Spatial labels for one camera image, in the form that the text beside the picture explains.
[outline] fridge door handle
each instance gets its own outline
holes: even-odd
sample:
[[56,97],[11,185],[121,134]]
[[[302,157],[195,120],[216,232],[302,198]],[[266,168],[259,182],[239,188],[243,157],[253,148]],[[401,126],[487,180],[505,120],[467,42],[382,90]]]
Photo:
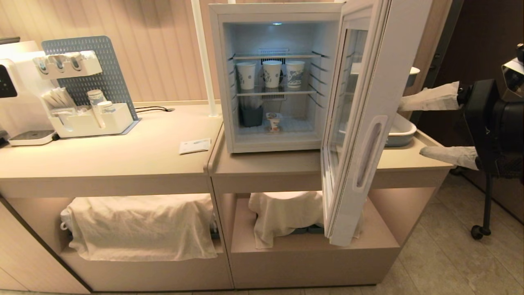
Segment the fridge door handle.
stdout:
[[371,165],[373,164],[374,155],[378,152],[381,143],[382,134],[386,127],[388,116],[378,115],[373,118],[361,146],[361,153],[358,157],[357,173],[353,181],[353,190],[362,192],[366,187],[369,175],[371,174]]

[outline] mini fridge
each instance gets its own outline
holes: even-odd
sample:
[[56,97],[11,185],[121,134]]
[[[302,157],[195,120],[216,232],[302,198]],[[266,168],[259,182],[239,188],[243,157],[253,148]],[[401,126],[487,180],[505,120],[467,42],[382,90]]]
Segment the mini fridge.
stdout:
[[[320,149],[332,244],[351,241],[430,6],[209,5],[228,151]],[[299,83],[288,73],[296,64],[303,65]]]

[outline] glass fridge door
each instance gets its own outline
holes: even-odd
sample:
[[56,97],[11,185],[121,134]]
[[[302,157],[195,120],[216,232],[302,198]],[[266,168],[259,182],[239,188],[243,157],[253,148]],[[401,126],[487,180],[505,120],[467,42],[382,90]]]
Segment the glass fridge door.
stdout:
[[353,0],[342,8],[322,144],[325,235],[334,245],[352,240],[430,5]]

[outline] white pole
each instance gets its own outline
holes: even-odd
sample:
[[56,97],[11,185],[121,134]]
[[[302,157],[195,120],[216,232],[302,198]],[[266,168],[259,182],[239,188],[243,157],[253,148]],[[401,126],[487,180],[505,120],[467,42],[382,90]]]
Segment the white pole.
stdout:
[[209,67],[208,48],[205,45],[204,25],[202,23],[202,13],[200,12],[200,0],[191,0],[193,7],[193,18],[196,27],[196,39],[198,40],[198,48],[200,51],[200,60],[202,61],[202,69],[204,70],[205,90],[208,94],[209,102],[209,116],[218,117],[215,104],[215,94],[213,93],[213,84],[211,82],[211,69]]

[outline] pegboard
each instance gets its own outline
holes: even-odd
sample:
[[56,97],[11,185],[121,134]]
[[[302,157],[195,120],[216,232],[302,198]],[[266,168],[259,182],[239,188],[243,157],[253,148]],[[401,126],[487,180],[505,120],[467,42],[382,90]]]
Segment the pegboard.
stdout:
[[102,72],[84,77],[57,79],[60,87],[65,87],[78,106],[88,106],[86,94],[89,90],[100,89],[107,100],[113,103],[126,103],[134,121],[138,121],[135,107],[127,90],[126,81],[118,65],[113,44],[107,36],[93,36],[70,39],[46,40],[42,42],[46,55],[93,50],[102,67]]

